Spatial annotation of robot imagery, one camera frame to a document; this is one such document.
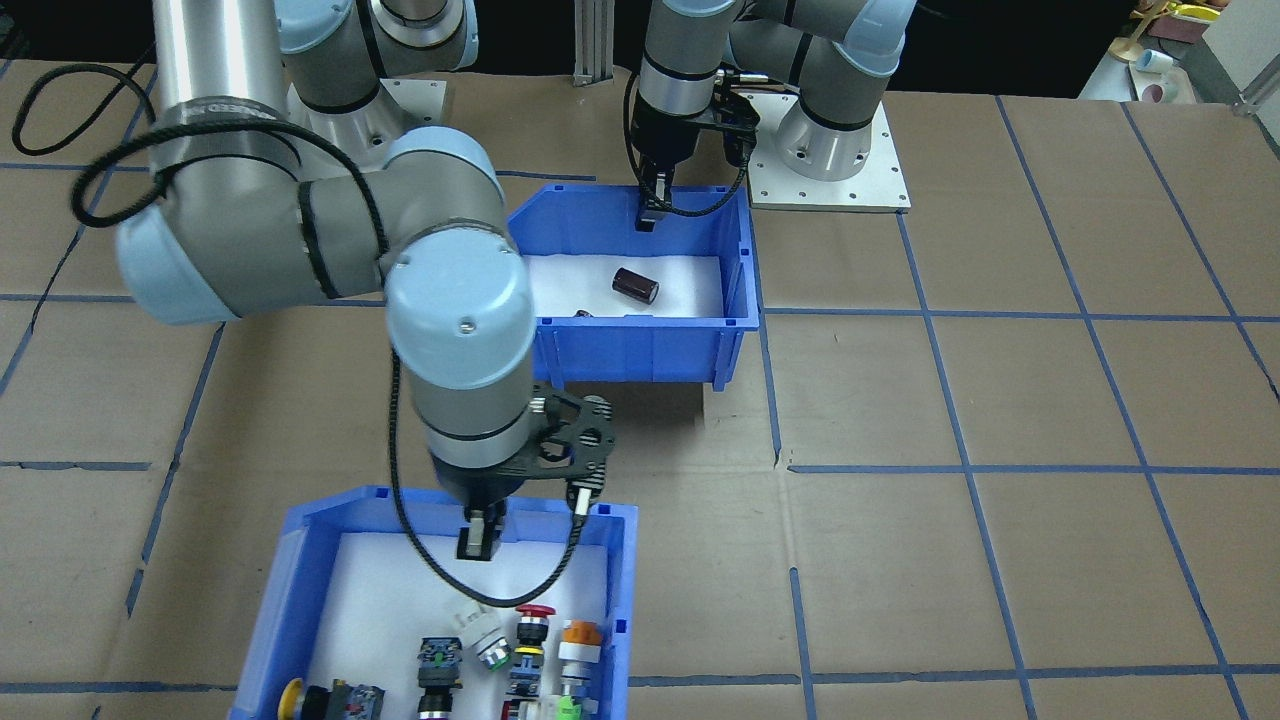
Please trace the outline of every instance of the aluminum mounting plate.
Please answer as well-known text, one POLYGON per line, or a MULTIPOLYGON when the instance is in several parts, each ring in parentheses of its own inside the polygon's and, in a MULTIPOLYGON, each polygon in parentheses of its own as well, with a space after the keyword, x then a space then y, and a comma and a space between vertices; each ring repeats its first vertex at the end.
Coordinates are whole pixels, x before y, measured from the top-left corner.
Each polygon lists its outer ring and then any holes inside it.
POLYGON ((760 114, 755 151, 748 173, 751 206, 765 210, 827 210, 842 213, 897 213, 911 206, 906 179, 897 161, 884 105, 872 118, 872 150, 856 176, 845 181, 815 181, 788 168, 774 135, 796 102, 795 95, 749 92, 746 99, 760 114))

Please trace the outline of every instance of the blue plastic bin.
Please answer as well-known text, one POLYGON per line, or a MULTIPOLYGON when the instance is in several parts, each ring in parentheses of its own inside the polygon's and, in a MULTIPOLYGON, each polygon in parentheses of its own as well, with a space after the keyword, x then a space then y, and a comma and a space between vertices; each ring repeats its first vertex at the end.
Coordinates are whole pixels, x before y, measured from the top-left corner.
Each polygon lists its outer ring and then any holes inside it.
MULTIPOLYGON (((448 495, 406 489, 404 503, 419 533, 457 536, 461 505, 448 495)), ((580 541, 582 546, 604 546, 608 564, 604 582, 609 611, 600 626, 604 644, 599 680, 593 683, 599 692, 593 697, 600 703, 596 720, 627 716, 637 516, 634 506, 599 503, 591 509, 580 541)), ((564 542, 568 528, 570 511, 562 500, 507 500, 504 542, 564 542)), ((399 532, 390 489, 384 487, 361 487, 289 510, 229 720, 274 720, 284 685, 307 676, 343 533, 399 532)), ((425 566, 413 570, 428 571, 425 566)))
MULTIPOLYGON (((677 208, 707 208, 723 187, 677 187, 677 208)), ((719 259, 721 318, 539 318, 534 374, 570 380, 694 382, 717 391, 733 378, 742 334, 760 328, 754 233, 746 192, 703 218, 668 215, 652 233, 635 229, 634 186, 549 184, 509 219, 525 255, 659 255, 719 259)))

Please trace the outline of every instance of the metal base plate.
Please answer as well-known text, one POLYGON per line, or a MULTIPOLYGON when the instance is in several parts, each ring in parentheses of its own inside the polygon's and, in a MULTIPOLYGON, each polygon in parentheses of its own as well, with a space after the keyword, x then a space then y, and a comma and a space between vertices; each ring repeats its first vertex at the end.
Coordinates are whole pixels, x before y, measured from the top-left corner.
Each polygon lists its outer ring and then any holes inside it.
POLYGON ((896 213, 911 206, 883 105, 876 109, 872 119, 872 150, 861 172, 845 181, 824 182, 806 178, 788 168, 774 142, 778 123, 796 102, 796 96, 753 92, 746 99, 760 113, 755 151, 748 173, 753 208, 896 213))
MULTIPOLYGON (((394 99, 406 113, 416 118, 419 122, 425 126, 444 124, 448 82, 443 79, 383 79, 381 82, 383 87, 387 88, 392 99, 394 99)), ((302 104, 302 100, 298 97, 297 88, 292 85, 289 86, 289 94, 285 101, 289 111, 289 122, 302 127, 311 127, 307 122, 307 113, 310 110, 302 104)), ((392 137, 384 140, 383 142, 393 142, 394 140, 396 138, 392 137)), ((379 151, 376 147, 361 146, 342 149, 356 160, 356 164, 358 164, 361 169, 381 169, 384 152, 379 151)), ((342 167, 329 158, 329 155, 311 147, 310 143, 300 142, 298 152, 303 158, 303 167, 311 169, 311 172, 307 173, 308 177, 346 174, 342 167)))

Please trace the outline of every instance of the black cable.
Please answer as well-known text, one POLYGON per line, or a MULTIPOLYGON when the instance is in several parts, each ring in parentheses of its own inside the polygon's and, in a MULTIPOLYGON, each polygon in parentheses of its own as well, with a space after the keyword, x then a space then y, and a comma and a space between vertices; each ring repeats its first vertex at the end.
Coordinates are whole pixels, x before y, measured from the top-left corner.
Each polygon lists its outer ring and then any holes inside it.
POLYGON ((9 135, 9 137, 13 140, 13 146, 17 147, 18 151, 22 152, 23 155, 31 155, 31 156, 49 155, 51 152, 58 152, 63 147, 67 147, 72 142, 76 142, 76 140, 79 136, 84 135, 84 131, 92 127, 93 123, 96 123, 97 119, 102 117, 102 113, 106 111, 108 105, 110 105, 111 101, 115 100, 115 96, 119 95, 120 91, 124 90, 125 87, 128 87, 133 92, 133 95, 137 96, 138 105, 141 105, 147 114, 147 120, 154 123, 156 120, 155 108, 151 105, 151 100, 147 97, 146 90, 143 90, 142 86, 133 79, 133 76, 136 76, 137 72, 142 68, 143 61, 151 53, 151 47, 147 47, 147 50, 133 63, 133 65, 127 72, 123 73, 113 67, 100 65, 97 63, 72 63, 69 65, 54 68, 52 70, 49 70, 47 73, 40 76, 36 79, 36 82, 31 85, 31 90, 28 90, 26 97, 22 99, 22 105, 18 106, 18 114, 14 115, 13 129, 9 135), (82 122, 79 127, 68 133, 65 137, 63 137, 61 140, 59 140, 52 145, 46 145, 44 147, 28 147, 22 141, 22 131, 27 127, 27 118, 31 114, 31 108, 36 104, 36 100, 40 97, 40 94, 44 92, 45 87, 47 87, 49 83, 54 82, 55 79, 64 76, 78 74, 78 73, 93 73, 93 74, 104 74, 114 77, 116 79, 116 83, 115 87, 113 87, 111 91, 106 94, 106 97, 104 97, 102 101, 97 104, 97 108, 93 109, 90 117, 84 122, 82 122))
POLYGON ((658 197, 658 193, 650 190, 644 182, 644 177, 641 177, 640 173, 640 165, 636 164, 635 155, 631 152, 631 91, 635 87, 636 77, 636 73, 632 73, 627 79, 626 90, 622 91, 622 140, 627 146, 627 164, 631 165, 631 174, 635 176, 636 184, 640 186, 640 192, 643 192, 652 202, 657 204, 662 211, 671 213, 672 215, 680 215, 681 218, 701 218, 719 210, 733 197, 737 188, 742 187, 742 181, 746 179, 746 170, 751 167, 750 147, 746 147, 742 151, 742 161, 737 168, 737 178, 733 179, 733 184, 731 184, 723 197, 717 200, 712 206, 703 208, 701 210, 684 210, 681 208, 676 208, 671 202, 667 202, 664 199, 658 197))
POLYGON ((387 461, 388 465, 390 466, 390 474, 392 474, 392 500, 396 501, 396 515, 399 518, 401 529, 404 532, 404 537, 408 538, 408 542, 413 546, 413 550, 417 551, 417 555, 419 557, 422 559, 422 562, 426 562, 428 566, 430 566, 431 570, 434 570, 435 574, 439 575, 442 580, 448 583, 451 588, 458 591, 460 593, 470 597, 471 600, 481 605, 488 605, 490 607, 516 607, 518 605, 525 605, 526 602, 536 600, 539 596, 547 592, 553 584, 556 584, 556 580, 558 580, 559 577, 564 573, 564 568, 568 566, 570 560, 573 559, 573 551, 577 548, 577 542, 582 537, 582 527, 586 524, 586 515, 577 515, 577 514, 573 515, 573 524, 568 530, 568 539, 564 543, 564 553, 561 555, 561 560, 556 565, 556 569, 552 570, 552 574, 548 575, 547 579, 543 580, 543 583, 536 588, 526 592, 520 597, 499 598, 499 597, 486 596, 476 589, 465 585, 462 580, 458 580, 457 578, 451 575, 448 570, 442 568, 440 564, 436 562, 435 557, 431 557, 430 551, 426 550, 426 546, 422 544, 422 541, 419 539, 417 533, 413 530, 413 525, 408 520, 408 512, 404 511, 404 496, 403 492, 401 491, 401 482, 399 482, 399 443, 397 442, 397 432, 399 428, 399 389, 401 389, 401 359, 399 355, 397 355, 396 350, 393 348, 392 387, 389 393, 390 401, 388 402, 387 406, 387 461))
POLYGON ((268 133, 289 135, 300 140, 305 140, 311 145, 315 145, 325 154, 330 155, 333 159, 338 160, 342 167, 351 174, 352 181, 355 181, 356 187, 360 190, 361 197, 365 200, 365 205, 369 209, 369 220, 374 225, 374 236, 378 240, 378 250, 380 254, 387 254, 389 251, 389 243, 387 241, 387 229, 383 227, 381 214, 378 211, 378 204, 374 200, 374 192, 369 188, 369 182, 365 179, 365 174, 360 170, 346 152, 343 152, 338 146, 329 142, 328 140, 320 137, 319 135, 301 128, 293 123, 287 123, 284 120, 271 120, 271 119, 224 119, 224 120, 205 120, 200 123, 192 123, 187 126, 173 126, 160 129, 154 129, 142 133, 133 140, 123 142, 110 151, 105 152, 92 163, 76 178, 76 183, 72 186, 72 213, 76 214, 76 219, 84 223, 91 228, 106 228, 114 224, 122 223, 133 215, 141 213, 147 205, 154 202, 160 197, 169 184, 169 176, 166 173, 160 173, 155 177, 155 182, 150 191, 141 199, 131 204, 128 208, 113 213, 110 215, 100 217, 91 214, 84 206, 84 195, 88 192, 88 187, 97 179, 99 176, 105 173, 108 168, 119 163, 120 160, 133 155, 134 152, 141 152, 148 147, 155 147, 163 145, 172 140, 178 140, 180 137, 195 137, 201 135, 216 135, 223 132, 242 132, 242 131, 257 131, 268 133))

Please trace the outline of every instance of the yellow object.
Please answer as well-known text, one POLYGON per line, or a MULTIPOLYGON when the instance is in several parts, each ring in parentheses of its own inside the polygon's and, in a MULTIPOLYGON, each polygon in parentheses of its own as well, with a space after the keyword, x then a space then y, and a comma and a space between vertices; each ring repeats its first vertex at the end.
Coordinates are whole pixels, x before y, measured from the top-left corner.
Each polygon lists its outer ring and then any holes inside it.
POLYGON ((1221 10, 1206 8, 1204 5, 1192 5, 1189 3, 1174 3, 1169 9, 1175 15, 1207 22, 1213 22, 1222 14, 1221 10))
POLYGON ((293 678, 280 693, 280 705, 275 708, 276 719, 293 720, 293 711, 298 707, 300 697, 302 697, 302 678, 293 678))

